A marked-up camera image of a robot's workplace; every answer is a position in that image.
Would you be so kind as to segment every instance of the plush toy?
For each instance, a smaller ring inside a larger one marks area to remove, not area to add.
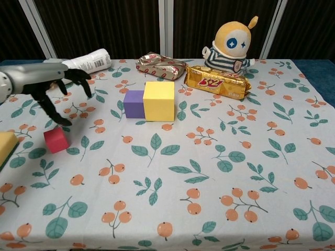
[[[250,29],[255,27],[258,16],[251,19],[248,26],[240,22],[228,22],[216,33],[213,47],[203,48],[205,65],[211,68],[232,72],[238,75],[255,64],[255,59],[245,59],[250,46]]]

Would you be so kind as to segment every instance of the gold snack package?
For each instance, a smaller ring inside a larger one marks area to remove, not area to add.
[[[244,76],[206,66],[187,66],[184,84],[233,99],[244,98],[251,89]]]

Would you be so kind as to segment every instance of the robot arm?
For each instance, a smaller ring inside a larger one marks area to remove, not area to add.
[[[83,70],[68,69],[61,63],[38,63],[0,66],[0,103],[11,94],[30,94],[53,121],[70,126],[72,123],[57,113],[46,94],[52,83],[56,83],[64,95],[68,94],[63,78],[82,85],[86,95],[91,98],[92,93],[86,81],[91,77]]]

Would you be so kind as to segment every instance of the striped shirt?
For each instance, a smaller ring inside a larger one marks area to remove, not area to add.
[[[224,70],[241,75],[242,71],[251,65],[250,59],[230,59],[220,54],[215,48],[210,48],[210,54],[206,59],[205,65],[207,67]]]

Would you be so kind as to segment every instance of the purple cube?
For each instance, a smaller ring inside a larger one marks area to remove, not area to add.
[[[144,90],[129,90],[124,98],[126,118],[144,119]]]

